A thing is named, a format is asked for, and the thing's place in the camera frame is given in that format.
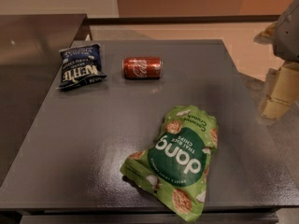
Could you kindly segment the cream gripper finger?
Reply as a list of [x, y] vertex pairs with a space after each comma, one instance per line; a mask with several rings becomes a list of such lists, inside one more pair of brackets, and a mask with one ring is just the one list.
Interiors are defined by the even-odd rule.
[[270, 69], [264, 91], [260, 115], [265, 119], [280, 119], [299, 99], [299, 63], [285, 62], [278, 70]]

